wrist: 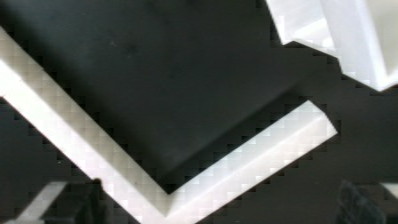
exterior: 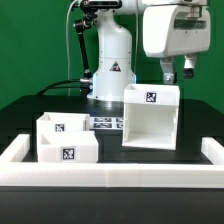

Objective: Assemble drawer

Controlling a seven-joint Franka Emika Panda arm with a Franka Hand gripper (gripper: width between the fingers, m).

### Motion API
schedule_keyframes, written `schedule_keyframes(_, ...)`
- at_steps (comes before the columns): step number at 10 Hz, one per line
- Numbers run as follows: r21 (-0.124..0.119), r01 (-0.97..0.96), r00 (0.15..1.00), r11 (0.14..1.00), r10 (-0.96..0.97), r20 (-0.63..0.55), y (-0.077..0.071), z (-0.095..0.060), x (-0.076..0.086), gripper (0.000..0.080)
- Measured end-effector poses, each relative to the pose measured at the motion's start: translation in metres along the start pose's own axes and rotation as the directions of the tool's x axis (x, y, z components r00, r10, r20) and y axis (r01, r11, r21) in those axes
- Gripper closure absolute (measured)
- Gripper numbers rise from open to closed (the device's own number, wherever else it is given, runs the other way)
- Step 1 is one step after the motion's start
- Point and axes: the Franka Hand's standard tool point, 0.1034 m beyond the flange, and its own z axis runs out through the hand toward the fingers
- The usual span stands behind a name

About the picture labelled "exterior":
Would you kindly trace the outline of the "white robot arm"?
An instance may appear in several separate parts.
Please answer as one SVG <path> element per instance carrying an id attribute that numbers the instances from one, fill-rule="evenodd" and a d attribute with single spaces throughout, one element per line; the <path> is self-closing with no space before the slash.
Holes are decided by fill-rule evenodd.
<path id="1" fill-rule="evenodd" d="M 114 21 L 116 14 L 143 16 L 143 50 L 158 58 L 163 81 L 176 81 L 174 58 L 185 57 L 183 76 L 194 76 L 197 55 L 210 46 L 208 0 L 78 0 L 82 26 L 95 25 L 99 39 L 99 67 L 93 74 L 90 99 L 121 101 L 124 89 L 136 82 L 131 69 L 133 37 Z"/>

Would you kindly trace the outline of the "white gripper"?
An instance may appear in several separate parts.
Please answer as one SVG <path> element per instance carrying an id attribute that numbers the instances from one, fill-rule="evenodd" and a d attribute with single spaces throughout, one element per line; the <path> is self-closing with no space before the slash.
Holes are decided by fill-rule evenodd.
<path id="1" fill-rule="evenodd" d="M 183 77 L 194 77 L 197 55 L 190 53 L 209 49 L 210 28 L 210 14 L 202 6 L 161 5 L 145 9 L 143 49 L 148 57 L 161 58 L 165 84 L 176 82 L 174 58 L 170 56 L 186 55 Z"/>

